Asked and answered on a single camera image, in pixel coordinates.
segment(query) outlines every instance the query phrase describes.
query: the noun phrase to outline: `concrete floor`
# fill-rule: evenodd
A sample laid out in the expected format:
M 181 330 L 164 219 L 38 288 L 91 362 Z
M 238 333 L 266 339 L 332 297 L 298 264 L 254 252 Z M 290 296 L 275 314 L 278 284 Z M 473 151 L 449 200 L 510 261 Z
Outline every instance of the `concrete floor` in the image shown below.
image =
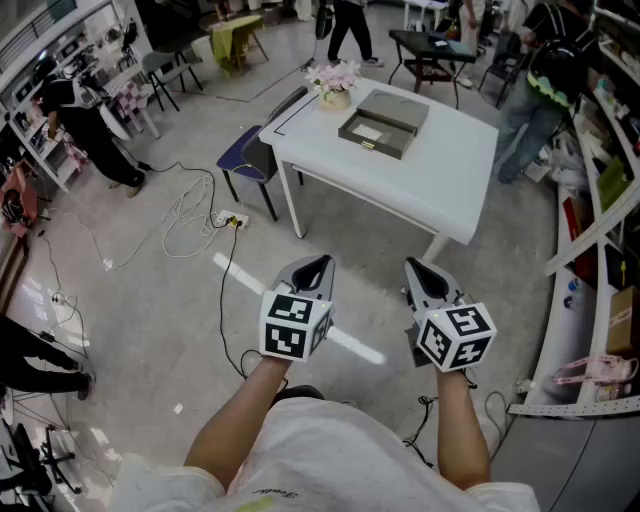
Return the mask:
M 365 76 L 388 79 L 397 57 L 387 33 L 401 27 L 402 18 L 399 8 L 371 7 L 368 22 L 374 53 L 386 59 L 387 66 L 365 69 Z M 198 74 L 206 82 L 204 94 L 176 93 L 179 113 L 173 109 L 162 113 L 152 105 L 162 138 L 156 141 L 146 132 L 137 137 L 130 145 L 136 158 L 159 169 L 180 160 L 185 166 L 215 171 L 218 157 L 244 130 L 262 123 L 271 109 L 304 83 L 304 74 L 293 70 L 313 51 L 313 26 L 280 25 L 262 30 L 259 37 L 269 54 L 268 63 L 254 48 L 244 76 L 227 79 L 218 71 L 200 67 Z M 318 44 L 318 58 L 326 55 L 328 42 Z M 359 58 L 350 34 L 341 57 Z M 486 62 L 487 58 L 480 59 L 473 69 L 476 83 Z M 394 85 L 412 88 L 412 77 L 399 70 Z M 490 77 L 483 88 L 486 97 L 461 88 L 460 109 L 495 126 L 498 111 L 493 104 L 499 85 Z M 187 87 L 196 90 L 190 80 Z M 451 84 L 426 84 L 420 92 L 453 105 Z M 149 227 L 161 221 L 174 201 L 202 176 L 196 171 L 150 173 L 139 196 L 127 199 L 124 187 L 108 190 L 101 176 L 85 172 L 72 185 L 75 201 L 57 194 L 55 207 L 77 214 L 90 226 L 104 259 L 117 265 L 131 256 Z M 292 367 L 291 385 L 313 384 L 329 399 L 355 399 L 398 435 L 413 434 L 424 413 L 418 397 L 435 396 L 436 388 L 431 368 L 413 368 L 403 332 L 411 326 L 412 317 L 400 286 L 404 259 L 422 255 L 431 235 L 309 178 L 304 186 L 305 208 L 318 213 L 310 220 L 307 236 L 300 240 L 293 232 L 278 176 L 268 184 L 280 217 L 277 223 L 269 217 L 254 183 L 234 179 L 244 202 L 241 206 L 234 203 L 221 174 L 216 173 L 216 178 L 215 209 L 244 209 L 251 218 L 248 229 L 239 233 L 234 261 L 269 285 L 283 266 L 296 259 L 332 255 L 337 263 L 333 294 L 337 325 L 385 357 L 384 364 L 374 364 L 325 341 L 308 364 Z M 197 195 L 187 200 L 194 201 Z M 207 208 L 205 201 L 200 214 L 206 214 Z M 70 497 L 70 502 L 83 512 L 102 511 L 111 491 L 105 472 L 112 477 L 117 474 L 122 454 L 135 452 L 158 463 L 181 464 L 196 432 L 242 382 L 222 349 L 218 301 L 223 272 L 212 261 L 217 253 L 229 255 L 233 232 L 221 230 L 198 256 L 170 258 L 162 246 L 167 221 L 152 229 L 128 264 L 107 271 L 90 234 L 76 219 L 60 212 L 53 217 L 45 226 L 46 236 L 63 293 L 77 297 L 97 374 L 89 401 L 54 397 L 88 457 L 78 454 L 74 472 L 83 480 L 85 491 Z M 498 434 L 485 415 L 485 397 L 498 390 L 511 401 L 514 382 L 530 375 L 535 365 L 552 283 L 544 277 L 543 265 L 555 250 L 556 219 L 555 194 L 544 185 L 522 179 L 504 186 L 492 178 L 471 243 L 466 247 L 451 243 L 437 259 L 466 292 L 486 304 L 498 328 L 485 362 L 471 374 L 478 383 L 472 396 L 492 448 Z M 168 252 L 189 254 L 203 247 L 206 239 L 199 230 L 197 223 L 174 228 L 166 237 Z M 33 238 L 31 246 L 9 316 L 39 331 L 67 318 L 71 311 L 54 307 L 50 300 L 57 285 L 46 243 Z M 224 299 L 225 334 L 238 362 L 244 350 L 257 347 L 260 298 L 228 279 Z M 58 339 L 75 344 L 76 349 L 80 332 L 77 316 L 55 329 Z M 249 358 L 247 363 L 250 366 L 255 361 Z M 178 404 L 182 406 L 179 414 L 174 410 Z M 48 399 L 33 400 L 29 407 L 56 419 Z M 490 408 L 502 424 L 502 404 L 495 396 Z M 19 418 L 34 436 L 42 434 L 34 422 Z M 436 426 L 437 407 L 418 441 L 433 462 Z

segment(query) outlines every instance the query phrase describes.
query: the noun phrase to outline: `power plug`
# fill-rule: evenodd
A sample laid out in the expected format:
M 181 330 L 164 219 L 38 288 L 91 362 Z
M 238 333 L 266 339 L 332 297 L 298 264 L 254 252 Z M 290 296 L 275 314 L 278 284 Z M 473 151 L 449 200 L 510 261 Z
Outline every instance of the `power plug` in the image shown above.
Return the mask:
M 216 225 L 222 226 L 227 222 L 228 219 L 232 219 L 232 218 L 235 218 L 236 221 L 239 221 L 242 223 L 240 224 L 240 226 L 238 226 L 238 229 L 245 229 L 249 225 L 248 215 L 233 213 L 233 212 L 230 212 L 229 210 L 222 210 L 220 213 L 218 213 L 218 218 L 216 219 Z M 235 229 L 235 223 L 232 220 L 229 220 L 229 223 L 227 224 L 227 226 Z

